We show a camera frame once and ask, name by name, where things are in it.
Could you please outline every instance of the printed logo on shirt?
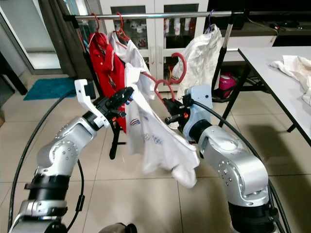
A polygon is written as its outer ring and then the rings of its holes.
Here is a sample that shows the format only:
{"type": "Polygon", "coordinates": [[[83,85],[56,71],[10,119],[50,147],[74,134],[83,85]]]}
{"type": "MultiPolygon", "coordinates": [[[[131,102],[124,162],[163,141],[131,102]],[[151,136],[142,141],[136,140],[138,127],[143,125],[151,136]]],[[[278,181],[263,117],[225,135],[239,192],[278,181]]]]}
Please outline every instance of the printed logo on shirt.
{"type": "Polygon", "coordinates": [[[132,121],[130,122],[130,125],[131,125],[131,126],[139,125],[139,124],[140,124],[140,121],[139,121],[137,118],[135,118],[134,120],[132,120],[132,121]]]}
{"type": "Polygon", "coordinates": [[[157,137],[157,136],[154,136],[154,135],[152,135],[152,138],[154,139],[154,142],[155,142],[156,144],[158,144],[158,145],[162,145],[162,144],[163,144],[161,138],[159,138],[159,137],[157,137]]]}
{"type": "Polygon", "coordinates": [[[117,86],[115,84],[115,82],[113,81],[113,79],[110,77],[110,75],[108,75],[108,78],[109,78],[109,84],[112,86],[112,88],[114,90],[116,90],[117,86]]]}
{"type": "Polygon", "coordinates": [[[132,101],[133,101],[133,99],[132,99],[132,97],[130,97],[125,104],[129,105],[132,101]]]}
{"type": "Polygon", "coordinates": [[[149,119],[146,117],[146,115],[142,111],[139,111],[139,114],[141,114],[146,121],[149,121],[149,119]]]}
{"type": "Polygon", "coordinates": [[[144,140],[149,141],[150,135],[148,133],[144,133],[144,140]]]}

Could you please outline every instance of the blue rug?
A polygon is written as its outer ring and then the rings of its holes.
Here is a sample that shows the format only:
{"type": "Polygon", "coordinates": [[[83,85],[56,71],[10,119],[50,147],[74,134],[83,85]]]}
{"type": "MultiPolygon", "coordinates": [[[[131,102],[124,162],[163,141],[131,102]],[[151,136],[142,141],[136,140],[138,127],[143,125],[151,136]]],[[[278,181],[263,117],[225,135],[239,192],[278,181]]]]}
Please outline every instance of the blue rug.
{"type": "Polygon", "coordinates": [[[75,90],[74,80],[71,78],[39,79],[28,91],[24,100],[59,99],[67,92],[75,90]]]}

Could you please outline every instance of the metal clothes rack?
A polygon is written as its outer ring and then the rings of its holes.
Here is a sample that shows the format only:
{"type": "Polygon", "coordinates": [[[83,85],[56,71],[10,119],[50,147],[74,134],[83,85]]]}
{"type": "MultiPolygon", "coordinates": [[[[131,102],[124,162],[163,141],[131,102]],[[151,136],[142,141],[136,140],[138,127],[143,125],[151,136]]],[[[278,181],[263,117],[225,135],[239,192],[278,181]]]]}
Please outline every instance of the metal clothes rack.
{"type": "MultiPolygon", "coordinates": [[[[227,44],[231,35],[234,19],[237,15],[243,15],[243,11],[214,11],[214,12],[182,12],[182,13],[153,13],[153,14],[122,14],[122,17],[124,19],[151,19],[151,18],[186,18],[186,17],[208,17],[211,15],[211,17],[230,17],[228,22],[228,27],[225,33],[225,39],[223,42],[223,45],[219,52],[218,62],[216,66],[216,70],[213,76],[212,80],[212,91],[214,90],[221,65],[224,61],[225,54],[227,52],[227,44]]],[[[97,15],[97,18],[99,20],[106,20],[106,19],[120,19],[119,15],[97,15]]],[[[93,69],[92,61],[90,58],[89,53],[86,51],[84,42],[81,38],[81,31],[79,28],[78,20],[96,20],[95,16],[76,16],[76,15],[63,15],[64,21],[71,21],[73,27],[75,28],[77,35],[80,39],[81,46],[83,48],[83,56],[86,60],[86,63],[92,73],[94,83],[96,85],[96,88],[98,90],[98,93],[100,96],[103,96],[103,92],[100,88],[98,78],[96,76],[96,73],[93,69]]],[[[111,149],[110,149],[110,159],[114,159],[116,157],[117,147],[118,145],[124,145],[125,142],[119,142],[119,134],[121,127],[116,123],[116,126],[111,123],[111,128],[114,134],[111,149]]]]}

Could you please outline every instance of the red hanger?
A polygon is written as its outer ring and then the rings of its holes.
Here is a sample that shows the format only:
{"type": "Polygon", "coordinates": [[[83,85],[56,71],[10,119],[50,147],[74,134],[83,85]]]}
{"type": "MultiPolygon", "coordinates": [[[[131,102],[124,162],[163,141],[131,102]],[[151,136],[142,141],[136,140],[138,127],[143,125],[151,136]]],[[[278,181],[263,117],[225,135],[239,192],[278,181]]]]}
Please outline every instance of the red hanger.
{"type": "Polygon", "coordinates": [[[159,92],[157,91],[157,86],[160,84],[160,83],[165,83],[170,91],[171,91],[171,95],[172,95],[172,101],[174,102],[175,101],[175,94],[174,94],[174,91],[172,89],[172,86],[171,84],[179,84],[181,83],[181,81],[183,81],[185,75],[186,75],[186,72],[187,72],[187,63],[186,63],[186,60],[184,58],[184,56],[181,54],[181,53],[178,53],[178,52],[175,52],[172,54],[172,57],[179,57],[183,63],[183,73],[181,74],[180,78],[178,80],[173,80],[173,79],[170,79],[170,81],[167,81],[165,79],[160,79],[160,80],[156,80],[154,77],[152,77],[151,75],[147,74],[147,72],[143,72],[142,74],[146,75],[147,77],[149,77],[152,81],[155,82],[155,93],[156,95],[160,98],[160,100],[162,101],[162,103],[164,104],[164,101],[162,99],[162,97],[160,96],[159,92]]]}
{"type": "Polygon", "coordinates": [[[121,27],[120,30],[118,31],[114,31],[122,40],[124,41],[129,41],[130,38],[125,34],[125,32],[123,31],[123,18],[121,16],[121,14],[119,12],[116,13],[117,15],[120,16],[120,20],[121,20],[121,27]]]}
{"type": "Polygon", "coordinates": [[[97,23],[96,32],[98,32],[98,30],[99,30],[99,20],[97,18],[97,15],[95,13],[92,13],[91,15],[95,16],[96,23],[97,23]]]}

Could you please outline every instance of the white cabinet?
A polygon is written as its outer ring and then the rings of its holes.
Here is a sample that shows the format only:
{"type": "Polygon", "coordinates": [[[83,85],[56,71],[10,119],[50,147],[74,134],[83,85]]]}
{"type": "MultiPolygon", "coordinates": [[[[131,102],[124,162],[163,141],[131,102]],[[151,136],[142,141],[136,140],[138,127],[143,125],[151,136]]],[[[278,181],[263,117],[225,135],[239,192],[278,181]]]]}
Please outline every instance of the white cabinet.
{"type": "MultiPolygon", "coordinates": [[[[207,6],[208,0],[155,0],[156,13],[206,12],[207,6]]],[[[156,74],[158,79],[169,80],[171,78],[171,71],[178,62],[178,58],[172,58],[171,55],[174,52],[182,52],[194,37],[202,34],[205,19],[205,17],[171,18],[168,25],[165,23],[166,19],[155,20],[156,74]],[[164,31],[164,25],[168,27],[168,30],[164,31]],[[179,26],[180,32],[178,34],[174,28],[179,26]]],[[[178,86],[173,84],[172,87],[177,90],[178,86]]],[[[161,83],[159,90],[168,91],[169,89],[161,83]]]]}
{"type": "MultiPolygon", "coordinates": [[[[155,4],[153,0],[100,0],[104,15],[154,13],[155,4]]],[[[107,32],[114,31],[120,25],[120,20],[105,20],[107,32]]],[[[156,77],[156,29],[154,19],[124,20],[123,30],[125,34],[138,47],[140,54],[144,57],[151,74],[156,77]],[[137,25],[145,29],[137,31],[137,25]]]]}
{"type": "MultiPolygon", "coordinates": [[[[169,12],[203,12],[207,11],[206,0],[100,0],[103,14],[135,14],[135,13],[169,13],[169,12]]],[[[181,52],[187,44],[204,30],[205,17],[187,19],[190,28],[185,30],[185,18],[179,19],[180,34],[174,31],[174,20],[170,19],[169,32],[164,33],[164,20],[142,19],[124,20],[124,32],[138,47],[139,52],[147,61],[151,74],[157,79],[170,78],[170,70],[178,62],[171,58],[174,52],[181,52]],[[138,33],[136,24],[146,24],[147,29],[138,33]]],[[[104,21],[107,32],[114,31],[120,24],[119,20],[104,21]]],[[[169,90],[160,84],[160,91],[169,90]]]]}

